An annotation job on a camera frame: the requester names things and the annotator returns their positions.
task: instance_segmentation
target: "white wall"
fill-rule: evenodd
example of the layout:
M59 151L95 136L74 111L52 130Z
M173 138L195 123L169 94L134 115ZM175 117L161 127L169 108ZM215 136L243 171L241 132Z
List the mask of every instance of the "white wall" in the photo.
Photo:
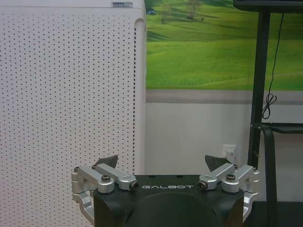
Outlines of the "white wall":
M237 163L247 161L250 105L148 103L146 173L208 173L204 156L220 156L222 144L238 144ZM303 123L303 105L275 105L271 122ZM276 134L278 199L303 201L303 135ZM261 193L265 200L263 140Z

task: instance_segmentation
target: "black pole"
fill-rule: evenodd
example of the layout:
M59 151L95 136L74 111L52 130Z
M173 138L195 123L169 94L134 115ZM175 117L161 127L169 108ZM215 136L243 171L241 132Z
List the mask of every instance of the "black pole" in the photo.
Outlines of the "black pole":
M251 105L250 143L248 152L248 165L254 166L256 168L258 167L260 130L258 128L253 127L253 125L260 124L262 122L269 25L270 13L259 12L255 76Z

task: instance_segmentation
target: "green field poster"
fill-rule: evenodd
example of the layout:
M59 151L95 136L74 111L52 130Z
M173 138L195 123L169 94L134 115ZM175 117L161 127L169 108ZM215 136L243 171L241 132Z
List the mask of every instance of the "green field poster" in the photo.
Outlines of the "green field poster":
M251 90L258 14L232 0L145 0L148 89ZM272 14L267 87L281 14ZM303 15L286 14L273 90L303 90Z

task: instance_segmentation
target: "tree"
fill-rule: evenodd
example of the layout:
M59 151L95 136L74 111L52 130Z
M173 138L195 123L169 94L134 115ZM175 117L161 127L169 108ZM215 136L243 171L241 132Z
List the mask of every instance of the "tree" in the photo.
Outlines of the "tree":
M167 20L167 17L170 15L171 12L171 5L167 2L162 3L161 6L161 22L165 24L165 21Z
M187 18L190 20L194 20L195 14L200 6L201 6L200 0L187 0L187 7L189 11L189 16Z

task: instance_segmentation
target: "wall socket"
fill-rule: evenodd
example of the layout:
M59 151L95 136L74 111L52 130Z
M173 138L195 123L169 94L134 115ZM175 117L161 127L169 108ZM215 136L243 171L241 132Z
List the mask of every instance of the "wall socket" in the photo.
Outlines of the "wall socket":
M231 163L235 164L237 155L237 144L223 144L222 156Z

